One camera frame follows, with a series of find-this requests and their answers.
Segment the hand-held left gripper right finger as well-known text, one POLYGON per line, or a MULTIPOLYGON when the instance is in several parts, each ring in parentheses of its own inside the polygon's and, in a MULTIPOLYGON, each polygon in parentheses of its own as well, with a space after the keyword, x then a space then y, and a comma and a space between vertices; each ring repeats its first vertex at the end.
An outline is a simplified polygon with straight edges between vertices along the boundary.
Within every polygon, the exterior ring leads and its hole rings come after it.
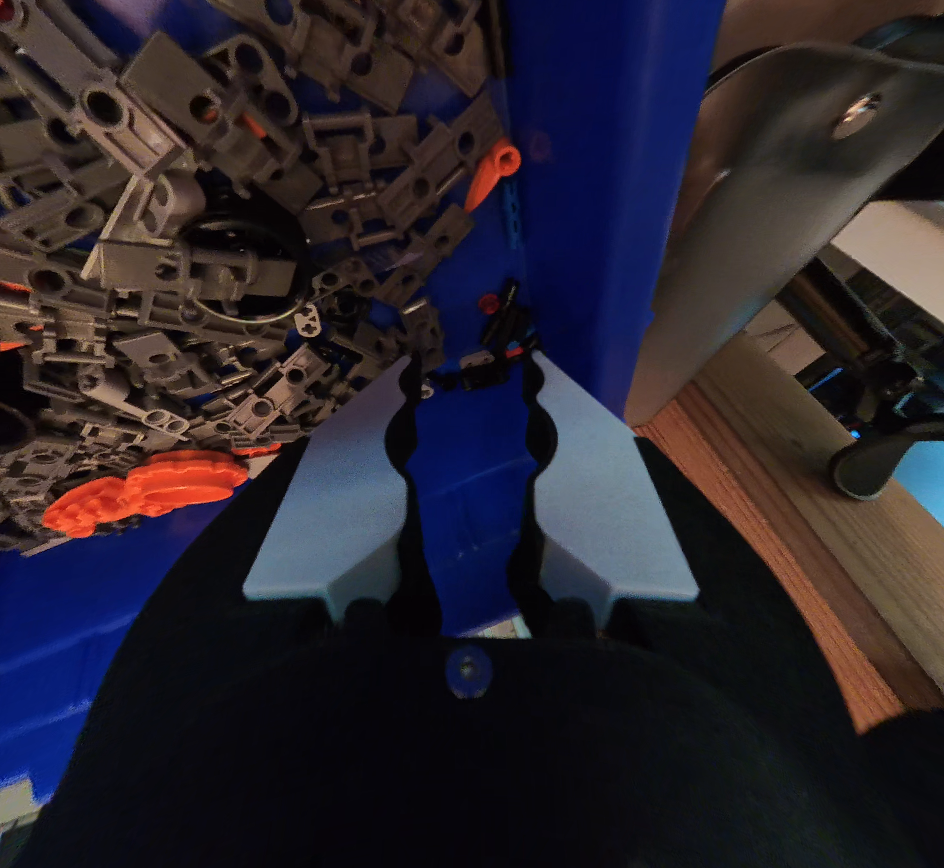
POLYGON ((523 361, 528 476, 507 585, 533 638, 561 611, 604 632, 621 602, 696 602, 699 585, 636 437, 541 351, 523 361))

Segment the pile of grey building pieces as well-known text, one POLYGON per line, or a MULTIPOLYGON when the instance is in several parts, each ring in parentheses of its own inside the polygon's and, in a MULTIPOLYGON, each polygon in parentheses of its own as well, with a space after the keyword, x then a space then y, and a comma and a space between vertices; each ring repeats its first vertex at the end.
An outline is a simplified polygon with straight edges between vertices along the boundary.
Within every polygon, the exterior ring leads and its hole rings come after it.
MULTIPOLYGON (((511 278, 447 370, 422 294, 510 138, 504 0, 207 1, 238 30, 122 58, 64 0, 2 0, 2 552, 73 540, 45 510, 157 453, 250 476, 400 357, 428 398, 501 385, 538 343, 511 278), (245 327, 188 303, 181 234, 251 212, 301 225, 313 278, 292 318, 245 327)), ((514 177, 483 202, 501 189, 512 240, 514 177)))

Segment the grey plate with screw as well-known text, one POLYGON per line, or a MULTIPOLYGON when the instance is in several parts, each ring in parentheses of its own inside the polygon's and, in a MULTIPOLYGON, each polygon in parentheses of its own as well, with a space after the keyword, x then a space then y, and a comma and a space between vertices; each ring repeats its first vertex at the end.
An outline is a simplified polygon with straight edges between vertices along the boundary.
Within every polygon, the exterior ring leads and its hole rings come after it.
POLYGON ((942 131, 943 68, 773 48, 702 97, 625 407, 648 424, 942 131))

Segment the black chair base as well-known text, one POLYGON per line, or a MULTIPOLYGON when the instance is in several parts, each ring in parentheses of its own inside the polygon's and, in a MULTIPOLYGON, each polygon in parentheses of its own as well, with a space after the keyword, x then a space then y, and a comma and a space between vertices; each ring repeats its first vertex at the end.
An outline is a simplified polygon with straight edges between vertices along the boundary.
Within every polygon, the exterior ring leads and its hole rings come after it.
POLYGON ((832 456, 828 474, 840 494, 873 501, 913 447, 943 441, 942 390, 933 369, 818 257, 776 301, 852 379, 838 418, 858 437, 832 456))

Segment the plywood table edge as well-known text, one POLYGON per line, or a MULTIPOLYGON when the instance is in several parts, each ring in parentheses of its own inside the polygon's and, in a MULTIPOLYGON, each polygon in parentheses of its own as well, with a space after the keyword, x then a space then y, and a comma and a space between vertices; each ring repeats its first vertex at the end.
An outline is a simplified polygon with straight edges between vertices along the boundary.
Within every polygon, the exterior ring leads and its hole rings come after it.
POLYGON ((771 574, 785 628, 756 650, 817 681, 809 707, 844 707, 858 732, 942 711, 942 526, 895 482, 876 501, 836 492, 850 435, 759 344, 737 335, 632 429, 664 500, 700 493, 771 574))

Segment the black round wheel hub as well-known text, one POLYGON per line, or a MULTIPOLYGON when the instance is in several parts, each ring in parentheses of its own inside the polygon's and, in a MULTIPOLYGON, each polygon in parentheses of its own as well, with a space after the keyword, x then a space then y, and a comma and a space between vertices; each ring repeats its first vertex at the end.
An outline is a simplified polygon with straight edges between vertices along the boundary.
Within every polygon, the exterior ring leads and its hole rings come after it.
POLYGON ((313 261, 301 225, 272 212, 204 215, 181 234, 197 311, 238 326, 292 318, 311 291, 313 261))

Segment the orange thin lever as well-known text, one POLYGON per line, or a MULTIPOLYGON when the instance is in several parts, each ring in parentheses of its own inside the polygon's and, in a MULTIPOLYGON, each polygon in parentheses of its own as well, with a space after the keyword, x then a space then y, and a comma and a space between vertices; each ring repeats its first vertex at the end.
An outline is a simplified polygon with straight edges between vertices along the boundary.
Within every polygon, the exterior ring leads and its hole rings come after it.
POLYGON ((509 137, 502 136, 478 162, 466 195, 465 213, 476 210, 503 179, 513 177, 518 172, 521 164, 518 148, 509 137))

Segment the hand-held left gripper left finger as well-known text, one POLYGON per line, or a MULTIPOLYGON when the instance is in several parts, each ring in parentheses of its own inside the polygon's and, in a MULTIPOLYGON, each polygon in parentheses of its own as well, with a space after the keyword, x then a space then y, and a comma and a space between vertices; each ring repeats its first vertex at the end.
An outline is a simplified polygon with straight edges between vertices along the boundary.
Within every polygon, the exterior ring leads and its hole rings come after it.
POLYGON ((335 624, 376 601, 395 631, 441 634, 408 471, 422 383, 420 356, 402 357, 314 430, 243 582, 248 601, 316 600, 335 624))

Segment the orange sprocket wheel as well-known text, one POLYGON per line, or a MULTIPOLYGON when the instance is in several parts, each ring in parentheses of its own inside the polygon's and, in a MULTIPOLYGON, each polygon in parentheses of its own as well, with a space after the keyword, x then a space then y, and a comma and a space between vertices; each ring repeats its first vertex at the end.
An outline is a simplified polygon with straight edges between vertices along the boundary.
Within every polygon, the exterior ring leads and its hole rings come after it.
POLYGON ((122 497, 135 513, 159 517, 179 508, 226 500, 248 477, 246 468, 224 452, 168 451, 129 471, 122 497))
POLYGON ((138 503, 125 492, 124 478, 107 476, 77 485, 43 513, 41 525, 69 539, 85 539, 103 523, 137 516, 138 503))

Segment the blue plastic storage bin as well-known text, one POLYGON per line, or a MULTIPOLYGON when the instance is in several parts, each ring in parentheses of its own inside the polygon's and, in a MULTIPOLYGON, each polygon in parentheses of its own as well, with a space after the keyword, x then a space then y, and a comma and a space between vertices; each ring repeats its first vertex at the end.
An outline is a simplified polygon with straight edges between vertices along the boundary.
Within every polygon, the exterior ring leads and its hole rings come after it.
MULTIPOLYGON (((130 20, 137 0, 70 1, 130 52, 117 20, 130 20)), ((476 300, 514 275, 555 363, 622 411, 726 1, 504 0, 511 74, 490 84, 523 153, 523 233, 509 238, 500 189, 432 278, 450 370, 484 326, 476 300)), ((230 26, 208 3, 184 5, 167 0, 141 25, 182 44, 230 26)), ((510 615, 499 567, 517 539, 511 490, 527 466, 512 435, 525 408, 511 383, 439 402, 419 413, 415 479, 444 629, 459 632, 510 615)), ((146 594, 208 525, 255 514, 245 495, 268 473, 230 499, 123 534, 2 553, 2 791, 29 781, 39 804, 53 797, 146 594)))

